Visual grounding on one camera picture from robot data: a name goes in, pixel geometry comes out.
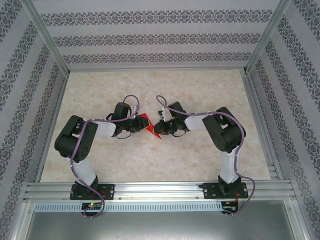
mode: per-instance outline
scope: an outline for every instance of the beige floor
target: beige floor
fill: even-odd
[[[138,96],[140,113],[152,123],[161,109],[156,95],[168,104],[179,101],[188,113],[215,111],[225,106],[244,126],[240,172],[254,179],[270,179],[257,129],[238,70],[128,71],[71,73],[63,97],[42,182],[73,182],[70,163],[54,149],[54,141],[71,115],[105,118],[128,94]],[[135,100],[127,103],[135,105]],[[147,130],[125,140],[96,137],[90,154],[93,171],[101,182],[217,180],[219,151],[205,130],[162,140]]]

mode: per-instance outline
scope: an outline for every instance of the red object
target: red object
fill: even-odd
[[[148,119],[149,121],[149,126],[146,128],[150,133],[152,133],[153,135],[156,135],[158,138],[162,139],[159,134],[154,132],[154,125],[152,124],[152,122],[150,121],[149,117],[147,116],[146,113],[142,113],[141,117]]]

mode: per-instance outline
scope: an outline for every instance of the purple cable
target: purple cable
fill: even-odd
[[[129,94],[129,95],[127,95],[127,96],[123,99],[123,102],[125,102],[125,100],[126,100],[128,97],[134,97],[134,98],[136,99],[137,107],[136,107],[135,112],[132,113],[130,116],[128,116],[128,117],[126,117],[126,118],[123,118],[123,119],[119,119],[119,120],[107,120],[107,119],[96,119],[96,118],[87,120],[87,121],[84,123],[83,127],[82,127],[80,136],[79,136],[78,141],[77,141],[77,143],[76,143],[76,145],[75,145],[75,148],[74,148],[74,150],[73,150],[73,154],[72,154],[72,156],[71,156],[71,158],[70,158],[71,171],[72,171],[73,175],[76,177],[76,179],[78,179],[78,181],[79,181],[80,183],[82,183],[82,185],[86,186],[86,187],[87,187],[88,189],[90,189],[92,192],[94,192],[95,194],[97,194],[97,195],[99,196],[99,198],[101,198],[101,203],[102,203],[102,208],[101,208],[101,210],[100,210],[97,214],[95,214],[95,215],[93,215],[93,216],[87,216],[87,215],[86,215],[87,208],[86,208],[86,209],[84,210],[84,212],[83,212],[83,215],[84,215],[84,217],[85,217],[86,219],[93,219],[93,218],[96,218],[96,217],[98,217],[99,215],[102,214],[102,212],[103,212],[104,209],[105,209],[105,199],[104,199],[104,197],[103,197],[99,192],[97,192],[97,191],[94,190],[92,187],[90,187],[88,184],[86,184],[86,183],[78,176],[78,174],[76,173],[75,168],[74,168],[74,162],[75,162],[75,161],[74,161],[74,158],[75,158],[75,156],[76,156],[76,154],[77,154],[78,148],[79,148],[80,143],[81,143],[81,139],[82,139],[82,137],[83,137],[83,135],[84,135],[84,132],[85,132],[85,129],[86,129],[88,123],[90,123],[90,122],[107,122],[107,123],[121,122],[121,121],[125,121],[125,120],[128,120],[128,119],[132,118],[133,116],[135,116],[135,115],[139,112],[140,102],[139,102],[139,99],[137,98],[137,96],[135,96],[135,95],[133,95],[133,94]]]
[[[173,111],[173,112],[178,113],[178,114],[183,114],[183,115],[186,115],[186,116],[223,115],[223,116],[233,120],[235,122],[235,124],[237,124],[237,126],[239,127],[239,129],[241,131],[241,137],[242,138],[241,138],[241,142],[240,142],[238,148],[235,150],[235,153],[234,153],[234,171],[240,178],[248,179],[253,184],[252,192],[251,192],[250,196],[248,197],[247,201],[243,204],[242,208],[240,208],[237,212],[233,213],[233,215],[239,214],[247,206],[247,204],[249,203],[250,199],[253,197],[253,195],[255,193],[255,190],[256,190],[256,182],[251,177],[242,176],[240,173],[238,173],[238,169],[237,169],[238,152],[240,151],[240,148],[242,147],[242,145],[244,144],[244,141],[245,141],[245,132],[244,132],[243,127],[241,126],[241,124],[233,116],[231,116],[231,115],[229,115],[227,113],[224,113],[224,112],[209,111],[209,112],[201,112],[201,113],[193,113],[193,114],[185,113],[185,112],[178,111],[178,110],[175,110],[175,109],[172,109],[172,108],[168,107],[167,106],[167,100],[163,96],[157,95],[155,98],[164,108],[169,109],[170,111]],[[164,104],[159,100],[159,98],[162,98],[164,100]]]

